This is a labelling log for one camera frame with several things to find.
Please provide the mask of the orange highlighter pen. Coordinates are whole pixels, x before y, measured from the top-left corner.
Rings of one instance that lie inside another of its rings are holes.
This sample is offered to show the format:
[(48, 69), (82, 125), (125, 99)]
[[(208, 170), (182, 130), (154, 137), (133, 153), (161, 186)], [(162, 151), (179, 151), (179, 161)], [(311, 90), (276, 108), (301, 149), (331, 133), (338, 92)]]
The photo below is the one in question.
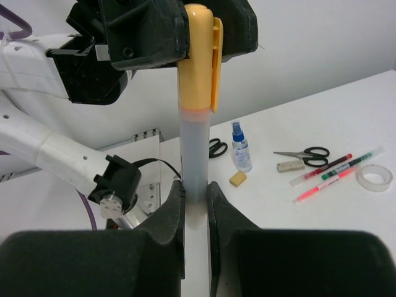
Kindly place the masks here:
[(182, 184), (186, 191), (186, 225), (198, 230), (207, 212), (210, 111), (179, 109)]

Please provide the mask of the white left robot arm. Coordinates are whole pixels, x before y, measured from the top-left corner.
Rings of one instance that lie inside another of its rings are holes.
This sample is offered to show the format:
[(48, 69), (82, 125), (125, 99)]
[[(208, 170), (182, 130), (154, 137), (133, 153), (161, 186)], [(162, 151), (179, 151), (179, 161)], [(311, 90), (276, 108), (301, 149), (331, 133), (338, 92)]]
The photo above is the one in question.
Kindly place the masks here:
[[(175, 67), (187, 225), (206, 213), (210, 115), (218, 110), (221, 66), (258, 47), (247, 1), (77, 1), (67, 17), (76, 34), (31, 39), (32, 28), (1, 34), (1, 90), (110, 105), (138, 70)], [(136, 197), (140, 167), (90, 149), (40, 123), (1, 96), (1, 150), (73, 185), (122, 228), (147, 218)]]

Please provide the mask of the clear tape roll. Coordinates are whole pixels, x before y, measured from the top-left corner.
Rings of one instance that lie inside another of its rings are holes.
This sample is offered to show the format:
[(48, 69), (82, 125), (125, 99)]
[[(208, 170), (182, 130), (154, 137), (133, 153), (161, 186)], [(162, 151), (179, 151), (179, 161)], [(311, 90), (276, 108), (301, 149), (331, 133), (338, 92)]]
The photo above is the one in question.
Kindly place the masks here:
[(365, 165), (357, 169), (356, 180), (358, 184), (370, 192), (387, 191), (394, 179), (392, 172), (381, 165)]

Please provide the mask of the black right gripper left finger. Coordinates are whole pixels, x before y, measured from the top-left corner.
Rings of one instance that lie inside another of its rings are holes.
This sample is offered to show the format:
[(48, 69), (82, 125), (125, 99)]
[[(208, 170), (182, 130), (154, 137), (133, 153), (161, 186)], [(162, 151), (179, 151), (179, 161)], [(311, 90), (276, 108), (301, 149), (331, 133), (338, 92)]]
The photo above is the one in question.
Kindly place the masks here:
[(24, 231), (1, 244), (2, 296), (179, 296), (185, 190), (131, 230)]

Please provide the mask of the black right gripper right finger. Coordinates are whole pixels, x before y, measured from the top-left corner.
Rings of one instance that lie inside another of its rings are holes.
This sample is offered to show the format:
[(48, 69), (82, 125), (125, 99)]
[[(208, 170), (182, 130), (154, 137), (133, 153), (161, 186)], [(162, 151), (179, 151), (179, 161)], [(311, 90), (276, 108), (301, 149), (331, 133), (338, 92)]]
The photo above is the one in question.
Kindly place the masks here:
[(363, 231), (262, 229), (207, 188), (211, 296), (394, 296), (395, 264)]

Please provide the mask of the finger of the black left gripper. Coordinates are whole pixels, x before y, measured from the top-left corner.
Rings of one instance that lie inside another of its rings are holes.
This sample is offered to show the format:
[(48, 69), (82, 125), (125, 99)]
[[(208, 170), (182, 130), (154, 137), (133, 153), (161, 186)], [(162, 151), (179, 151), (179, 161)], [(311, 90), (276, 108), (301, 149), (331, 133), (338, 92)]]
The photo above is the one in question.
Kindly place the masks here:
[(257, 50), (257, 16), (249, 1), (213, 1), (212, 9), (215, 17), (220, 18), (223, 23), (222, 62)]
[(111, 65), (120, 71), (171, 67), (189, 54), (182, 1), (100, 1)]

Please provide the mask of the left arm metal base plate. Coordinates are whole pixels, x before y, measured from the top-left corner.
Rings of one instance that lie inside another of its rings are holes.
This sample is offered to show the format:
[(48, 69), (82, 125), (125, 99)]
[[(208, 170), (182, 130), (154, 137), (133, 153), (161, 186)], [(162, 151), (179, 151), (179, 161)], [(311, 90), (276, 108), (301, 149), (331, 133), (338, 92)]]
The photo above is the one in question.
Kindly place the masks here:
[[(103, 149), (108, 155), (117, 155), (126, 161), (160, 158), (161, 132), (158, 128), (134, 134), (130, 139)], [(142, 177), (137, 188), (137, 202), (130, 212), (115, 223), (124, 229), (132, 229), (140, 225), (161, 205), (160, 194), (160, 163), (149, 163), (139, 168)]]

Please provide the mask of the yellow marker cap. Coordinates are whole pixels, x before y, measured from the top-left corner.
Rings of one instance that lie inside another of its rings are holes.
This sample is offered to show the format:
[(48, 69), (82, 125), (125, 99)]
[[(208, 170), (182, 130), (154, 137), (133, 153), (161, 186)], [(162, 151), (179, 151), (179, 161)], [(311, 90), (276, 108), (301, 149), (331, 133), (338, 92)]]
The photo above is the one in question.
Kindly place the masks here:
[(187, 111), (218, 111), (223, 23), (202, 4), (186, 4), (190, 48), (177, 63), (179, 106)]

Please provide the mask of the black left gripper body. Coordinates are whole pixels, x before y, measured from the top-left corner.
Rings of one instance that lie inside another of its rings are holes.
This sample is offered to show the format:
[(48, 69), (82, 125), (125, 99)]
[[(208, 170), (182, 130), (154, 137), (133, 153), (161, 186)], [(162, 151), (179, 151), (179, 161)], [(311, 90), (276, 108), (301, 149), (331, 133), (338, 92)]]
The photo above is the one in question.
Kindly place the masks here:
[(77, 1), (66, 22), (77, 33), (60, 48), (51, 48), (53, 59), (72, 103), (111, 105), (128, 84), (126, 71), (116, 70), (109, 60), (97, 58), (97, 46), (106, 45), (98, 1)]

